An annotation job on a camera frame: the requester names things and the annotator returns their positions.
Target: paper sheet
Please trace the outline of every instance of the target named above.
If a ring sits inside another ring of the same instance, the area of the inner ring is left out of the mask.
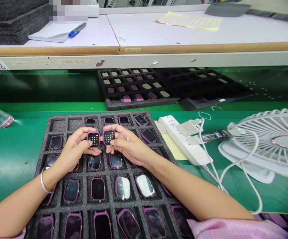
[[[39,32],[34,33],[30,36],[41,37],[41,38],[51,38],[60,34],[69,34],[74,28],[77,28],[80,24],[59,24],[52,23],[51,25],[42,28]]]
[[[168,12],[165,16],[156,21],[167,25],[176,25],[180,27],[197,28],[209,31],[218,31],[222,18],[186,16],[184,14]]]
[[[163,139],[165,140],[167,146],[170,148],[174,158],[176,160],[187,160],[183,153],[179,150],[173,140],[168,136],[168,134],[162,134]]]

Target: pen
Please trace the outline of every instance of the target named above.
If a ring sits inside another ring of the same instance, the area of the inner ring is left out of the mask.
[[[73,31],[69,33],[69,38],[75,37],[85,26],[86,26],[86,22],[82,23],[77,28],[73,29]]]

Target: charging cable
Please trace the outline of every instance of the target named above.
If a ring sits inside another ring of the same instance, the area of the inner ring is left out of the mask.
[[[205,122],[205,119],[202,119],[201,129],[203,129],[204,122]],[[249,178],[249,176],[248,176],[248,174],[247,174],[247,172],[246,172],[246,170],[245,170],[245,168],[244,168],[243,161],[248,160],[248,159],[255,153],[255,151],[256,151],[256,149],[257,149],[257,147],[258,147],[258,144],[259,144],[259,138],[258,138],[258,135],[257,135],[255,132],[251,131],[251,130],[246,130],[246,132],[250,132],[250,133],[253,134],[254,137],[255,137],[255,144],[254,144],[254,147],[253,147],[252,151],[251,151],[245,158],[243,158],[243,159],[241,159],[241,160],[239,160],[239,161],[237,161],[237,162],[235,162],[235,163],[232,163],[232,164],[228,165],[228,166],[223,170],[223,173],[221,174],[220,178],[219,178],[218,173],[217,173],[217,170],[216,170],[216,168],[215,168],[215,166],[214,166],[214,164],[213,164],[213,162],[212,162],[212,160],[211,160],[211,157],[210,157],[209,154],[208,154],[208,151],[207,151],[207,149],[206,149],[205,143],[204,143],[204,141],[202,140],[201,131],[199,132],[199,137],[200,137],[200,141],[201,141],[201,143],[202,143],[202,145],[203,145],[204,151],[206,152],[206,155],[207,155],[208,159],[210,160],[210,163],[211,163],[211,165],[212,165],[212,168],[213,168],[216,176],[214,176],[214,174],[210,171],[210,169],[209,169],[206,165],[204,165],[203,168],[204,168],[204,169],[206,170],[206,172],[208,172],[208,174],[215,180],[215,182],[218,184],[219,188],[220,188],[222,191],[226,192],[227,194],[228,194],[227,190],[226,190],[226,189],[224,188],[224,186],[222,185],[223,178],[224,178],[226,172],[227,172],[231,167],[233,167],[233,166],[235,166],[236,164],[239,164],[239,163],[241,164],[241,168],[242,168],[242,170],[243,170],[243,172],[244,172],[247,180],[249,181],[251,187],[252,187],[253,190],[255,191],[256,196],[257,196],[258,201],[259,201],[258,209],[257,209],[256,211],[254,211],[254,212],[251,213],[251,214],[253,214],[253,215],[256,215],[256,214],[259,214],[259,213],[263,210],[263,201],[262,201],[262,199],[261,199],[261,197],[260,197],[260,194],[258,193],[256,187],[254,186],[254,184],[253,184],[252,181],[250,180],[250,178]]]

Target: lit watch screen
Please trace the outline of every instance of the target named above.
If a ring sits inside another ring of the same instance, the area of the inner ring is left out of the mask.
[[[115,139],[114,130],[105,131],[103,134],[103,142],[105,145],[110,145],[111,140]]]
[[[92,144],[91,148],[97,148],[100,145],[100,135],[98,132],[88,133],[87,140],[92,141],[93,144]]]

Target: pink sleeve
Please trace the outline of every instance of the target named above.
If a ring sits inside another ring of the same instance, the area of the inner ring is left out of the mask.
[[[25,232],[26,232],[26,228],[24,228],[23,231],[17,237],[12,237],[12,238],[0,237],[0,239],[23,239]]]
[[[288,232],[271,221],[187,220],[195,239],[288,239]]]

